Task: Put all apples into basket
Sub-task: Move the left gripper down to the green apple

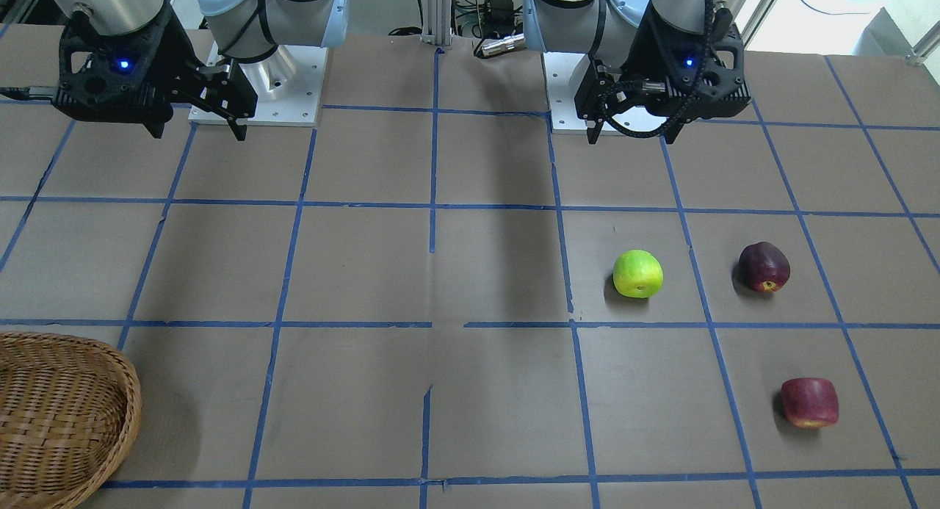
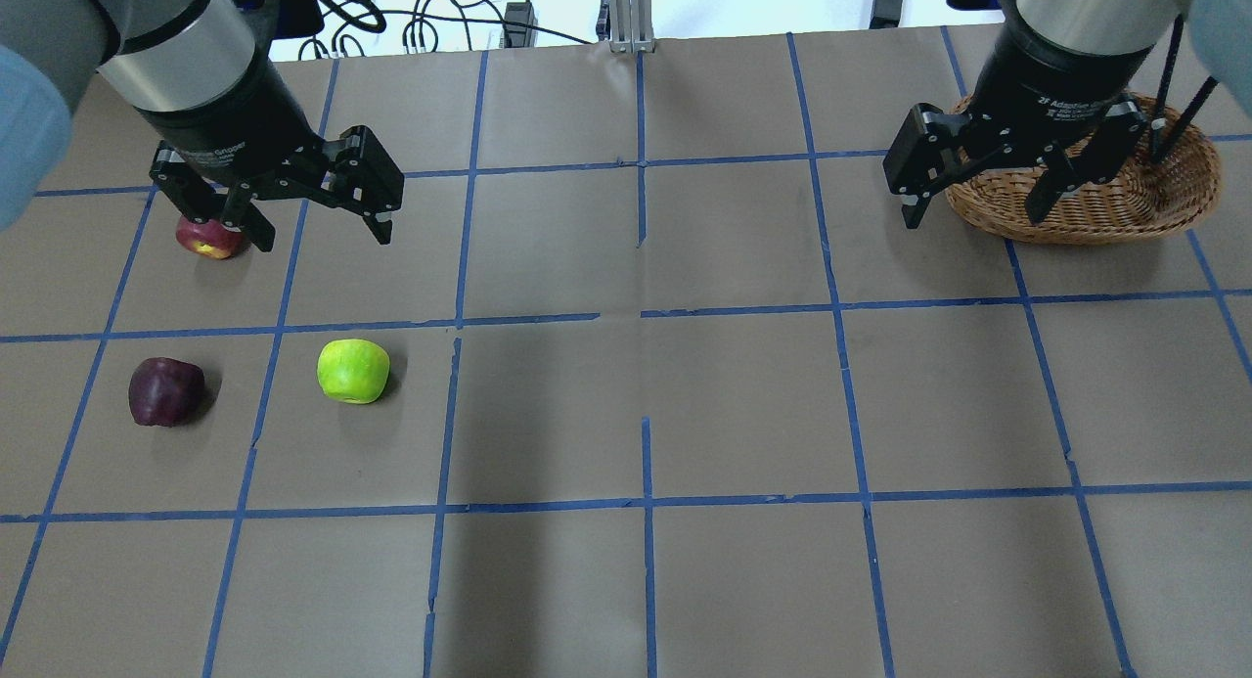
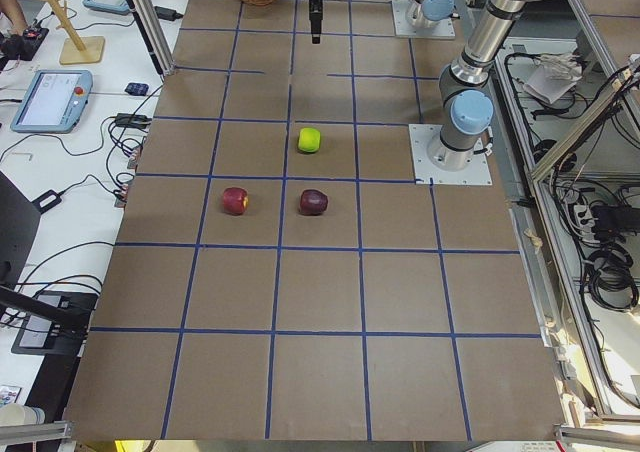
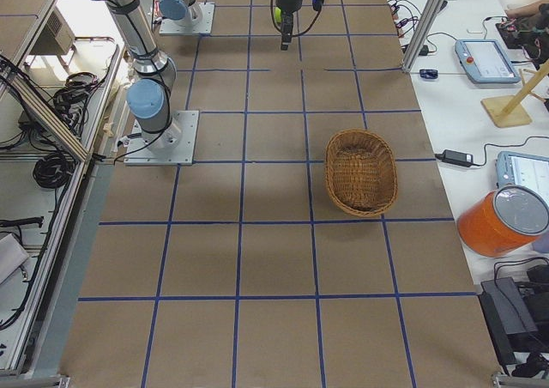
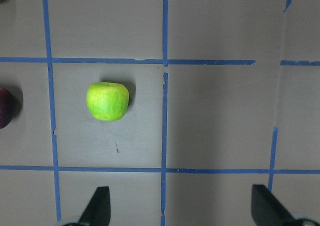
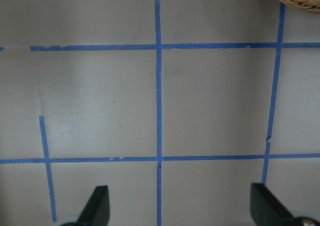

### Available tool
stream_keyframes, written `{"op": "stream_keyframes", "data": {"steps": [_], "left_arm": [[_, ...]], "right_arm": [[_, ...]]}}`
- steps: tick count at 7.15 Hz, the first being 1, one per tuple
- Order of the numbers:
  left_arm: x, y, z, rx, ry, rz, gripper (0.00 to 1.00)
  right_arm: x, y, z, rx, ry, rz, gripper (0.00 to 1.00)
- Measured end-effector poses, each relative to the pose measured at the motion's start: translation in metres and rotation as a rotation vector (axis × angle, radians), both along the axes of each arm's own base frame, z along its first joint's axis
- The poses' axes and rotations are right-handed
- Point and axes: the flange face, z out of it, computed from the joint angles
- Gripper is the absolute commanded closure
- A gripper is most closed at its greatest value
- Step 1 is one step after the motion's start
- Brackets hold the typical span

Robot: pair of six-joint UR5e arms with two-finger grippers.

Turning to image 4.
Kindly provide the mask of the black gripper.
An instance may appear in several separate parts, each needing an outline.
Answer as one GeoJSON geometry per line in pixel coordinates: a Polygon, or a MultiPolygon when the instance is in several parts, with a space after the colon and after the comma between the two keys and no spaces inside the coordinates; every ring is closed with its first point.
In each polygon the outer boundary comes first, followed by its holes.
{"type": "Polygon", "coordinates": [[[303,0],[275,0],[281,10],[281,50],[287,51],[293,38],[293,14],[302,7],[303,0]]]}

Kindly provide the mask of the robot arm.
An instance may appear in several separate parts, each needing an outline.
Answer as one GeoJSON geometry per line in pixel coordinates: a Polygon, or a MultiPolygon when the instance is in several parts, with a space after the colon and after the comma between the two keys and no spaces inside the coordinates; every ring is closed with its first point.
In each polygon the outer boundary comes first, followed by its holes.
{"type": "MultiPolygon", "coordinates": [[[[198,113],[171,107],[175,63],[157,46],[140,0],[100,1],[106,3],[138,76],[126,101],[141,129],[142,142],[139,148],[128,149],[123,160],[129,165],[190,164],[198,113]]],[[[312,0],[315,11],[321,11],[323,1],[312,0]]],[[[281,12],[281,20],[274,24],[281,33],[281,50],[286,50],[295,36],[293,16],[302,4],[303,0],[271,0],[271,7],[281,12]]]]}
{"type": "Polygon", "coordinates": [[[202,10],[196,0],[159,0],[160,14],[183,27],[194,27],[202,20],[202,10]]]}

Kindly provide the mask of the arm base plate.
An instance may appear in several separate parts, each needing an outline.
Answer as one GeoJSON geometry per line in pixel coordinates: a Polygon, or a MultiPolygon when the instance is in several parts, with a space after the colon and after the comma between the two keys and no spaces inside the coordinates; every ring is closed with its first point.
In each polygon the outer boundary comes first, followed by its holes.
{"type": "Polygon", "coordinates": [[[160,35],[210,35],[214,20],[214,3],[193,3],[188,6],[180,0],[160,0],[163,20],[160,35]]]}
{"type": "Polygon", "coordinates": [[[123,157],[127,166],[190,166],[193,162],[199,112],[175,111],[171,126],[157,136],[143,133],[135,119],[134,133],[141,133],[128,144],[129,153],[123,157]]]}

